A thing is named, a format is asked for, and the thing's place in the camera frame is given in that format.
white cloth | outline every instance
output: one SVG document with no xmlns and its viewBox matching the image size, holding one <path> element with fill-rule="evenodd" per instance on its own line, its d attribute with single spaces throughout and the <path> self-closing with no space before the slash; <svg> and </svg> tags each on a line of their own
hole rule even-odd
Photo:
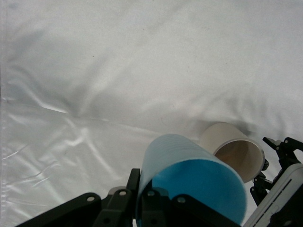
<svg viewBox="0 0 303 227">
<path fill-rule="evenodd" d="M 300 0 L 0 3 L 1 227 L 104 198 L 165 133 L 198 142 L 232 123 L 263 146 L 269 179 L 262 138 L 302 141 Z"/>
</svg>

